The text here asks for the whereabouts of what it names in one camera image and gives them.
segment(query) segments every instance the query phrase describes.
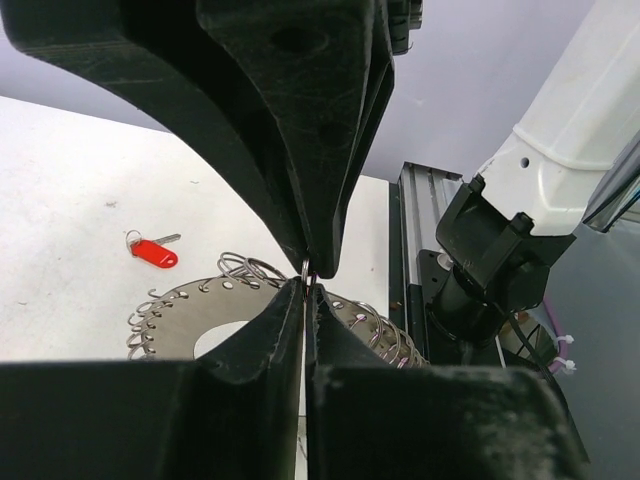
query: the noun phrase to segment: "white table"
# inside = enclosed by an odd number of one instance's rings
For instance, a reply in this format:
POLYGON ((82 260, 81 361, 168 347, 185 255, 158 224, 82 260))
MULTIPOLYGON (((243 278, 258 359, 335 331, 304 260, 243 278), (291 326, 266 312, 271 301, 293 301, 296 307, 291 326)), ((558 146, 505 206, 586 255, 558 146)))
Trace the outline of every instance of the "white table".
MULTIPOLYGON (((0 361, 124 359, 147 296, 218 273, 231 250, 294 272, 266 227, 173 135, 0 97, 0 361), (179 264, 131 257, 125 232, 172 233, 179 264)), ((388 310, 388 184, 361 177, 342 261, 323 282, 388 310)))

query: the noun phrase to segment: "key tag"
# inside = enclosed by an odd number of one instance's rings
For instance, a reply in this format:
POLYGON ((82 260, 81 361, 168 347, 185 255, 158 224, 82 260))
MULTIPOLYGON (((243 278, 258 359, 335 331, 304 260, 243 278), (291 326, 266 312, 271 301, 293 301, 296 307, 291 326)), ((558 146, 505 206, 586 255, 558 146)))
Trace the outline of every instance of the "key tag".
POLYGON ((171 268, 178 264, 178 256, 175 253, 151 240, 145 240, 138 230, 129 231, 125 241, 131 255, 139 257, 156 267, 171 268), (134 234, 137 234, 137 238, 134 237, 131 240, 131 236, 134 234))

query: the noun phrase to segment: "metal key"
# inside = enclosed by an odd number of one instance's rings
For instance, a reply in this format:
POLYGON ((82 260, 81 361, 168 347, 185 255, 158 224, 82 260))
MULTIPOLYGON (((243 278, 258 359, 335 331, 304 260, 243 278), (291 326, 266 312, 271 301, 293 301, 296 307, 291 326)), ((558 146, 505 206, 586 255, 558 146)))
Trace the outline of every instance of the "metal key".
POLYGON ((167 235, 166 237, 160 237, 157 240, 151 240, 153 243, 158 245, 164 245, 165 243, 176 242, 182 238, 182 235, 179 233, 174 233, 173 235, 167 235))

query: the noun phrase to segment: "keychain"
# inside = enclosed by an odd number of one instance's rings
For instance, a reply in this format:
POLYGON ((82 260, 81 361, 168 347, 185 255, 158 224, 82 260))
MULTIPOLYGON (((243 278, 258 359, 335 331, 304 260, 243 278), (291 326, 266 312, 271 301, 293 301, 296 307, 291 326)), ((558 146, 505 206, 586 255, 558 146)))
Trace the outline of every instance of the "keychain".
POLYGON ((157 240, 146 240, 138 230, 129 230, 125 237, 127 249, 134 257, 139 257, 146 262, 160 268, 175 267, 178 256, 162 245, 180 240, 181 235, 175 233, 157 240), (131 235, 137 234, 137 238, 131 239, 131 235))

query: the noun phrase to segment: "red key tag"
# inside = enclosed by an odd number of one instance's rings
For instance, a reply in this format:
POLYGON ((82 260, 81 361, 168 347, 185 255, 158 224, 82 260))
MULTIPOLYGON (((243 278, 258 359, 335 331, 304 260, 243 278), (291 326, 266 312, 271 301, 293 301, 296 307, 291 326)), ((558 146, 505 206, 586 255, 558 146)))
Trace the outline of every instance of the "red key tag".
POLYGON ((131 254, 160 268, 175 267, 178 263, 178 256, 150 240, 139 240, 131 245, 131 254))

